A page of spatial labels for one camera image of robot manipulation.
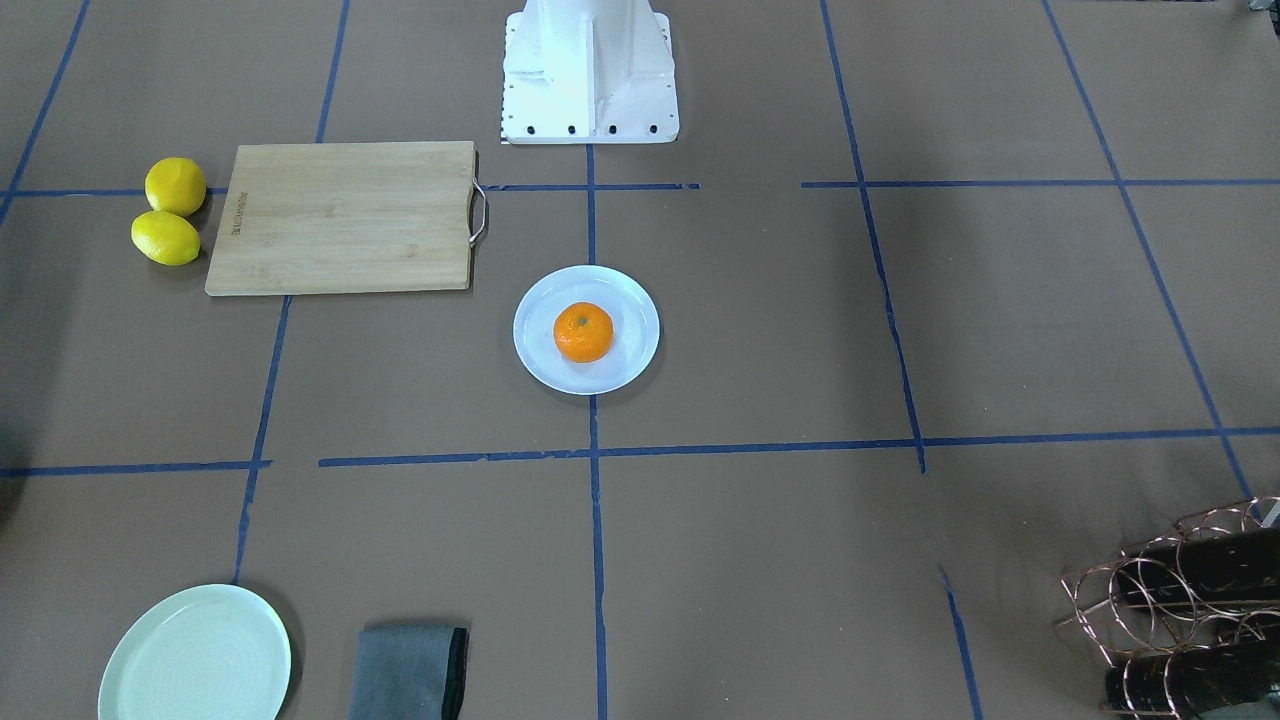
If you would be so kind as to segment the light blue plate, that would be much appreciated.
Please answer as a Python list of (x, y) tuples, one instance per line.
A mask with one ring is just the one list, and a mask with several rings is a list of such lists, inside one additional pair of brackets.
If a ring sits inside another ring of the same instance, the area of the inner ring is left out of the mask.
[(607, 266), (567, 266), (521, 299), (512, 323), (515, 351), (544, 386), (567, 395), (603, 395), (637, 379), (660, 342), (650, 295)]

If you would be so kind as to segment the orange fruit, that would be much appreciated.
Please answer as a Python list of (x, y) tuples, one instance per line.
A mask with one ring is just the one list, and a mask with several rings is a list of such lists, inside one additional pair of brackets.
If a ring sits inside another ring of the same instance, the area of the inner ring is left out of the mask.
[(588, 364), (602, 360), (614, 342), (614, 322), (603, 307), (576, 302), (562, 310), (553, 322), (552, 336), (559, 355), (571, 363)]

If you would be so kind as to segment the pale green plate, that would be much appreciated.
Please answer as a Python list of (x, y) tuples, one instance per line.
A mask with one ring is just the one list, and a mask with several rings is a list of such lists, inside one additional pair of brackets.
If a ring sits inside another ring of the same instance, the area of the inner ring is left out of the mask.
[(229, 584), (196, 585), (143, 612), (111, 652), (100, 719), (274, 719), (292, 648), (269, 602)]

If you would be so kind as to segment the wooden cutting board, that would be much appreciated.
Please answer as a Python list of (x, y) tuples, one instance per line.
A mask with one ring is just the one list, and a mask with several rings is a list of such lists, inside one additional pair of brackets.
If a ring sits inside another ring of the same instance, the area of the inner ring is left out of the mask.
[(205, 291), (466, 290), (486, 210), (471, 141), (242, 145)]

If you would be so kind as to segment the grey folded cloth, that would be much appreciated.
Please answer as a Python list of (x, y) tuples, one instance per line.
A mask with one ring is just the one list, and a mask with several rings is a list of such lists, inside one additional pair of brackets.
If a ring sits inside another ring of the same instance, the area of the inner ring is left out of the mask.
[(457, 719), (465, 702), (465, 626), (384, 624), (358, 633), (348, 719)]

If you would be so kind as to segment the yellow lemon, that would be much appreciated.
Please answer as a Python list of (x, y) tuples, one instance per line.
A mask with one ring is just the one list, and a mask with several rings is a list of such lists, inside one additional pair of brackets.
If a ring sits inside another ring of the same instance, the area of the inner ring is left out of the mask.
[(131, 241), (147, 259), (182, 266), (197, 259), (201, 238), (195, 225), (174, 213), (151, 210), (131, 223)]
[(195, 159), (164, 158), (147, 170), (143, 193), (154, 211), (191, 217), (205, 205), (209, 188)]

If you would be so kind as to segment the dark wine bottle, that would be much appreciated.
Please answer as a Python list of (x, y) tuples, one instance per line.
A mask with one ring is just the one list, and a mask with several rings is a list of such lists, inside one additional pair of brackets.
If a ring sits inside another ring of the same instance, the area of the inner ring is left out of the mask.
[(1276, 642), (1129, 659), (1107, 670), (1105, 707), (1125, 719), (1277, 716)]
[(1162, 537), (1137, 544), (1107, 580), (1120, 603), (1178, 616), (1249, 612), (1279, 602), (1279, 530), (1210, 534), (1192, 539)]

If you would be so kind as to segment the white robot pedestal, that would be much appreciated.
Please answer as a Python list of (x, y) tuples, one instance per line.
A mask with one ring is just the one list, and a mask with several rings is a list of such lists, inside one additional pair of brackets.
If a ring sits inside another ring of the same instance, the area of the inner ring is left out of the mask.
[(672, 143), (669, 18), (648, 1), (527, 1), (504, 24), (500, 141)]

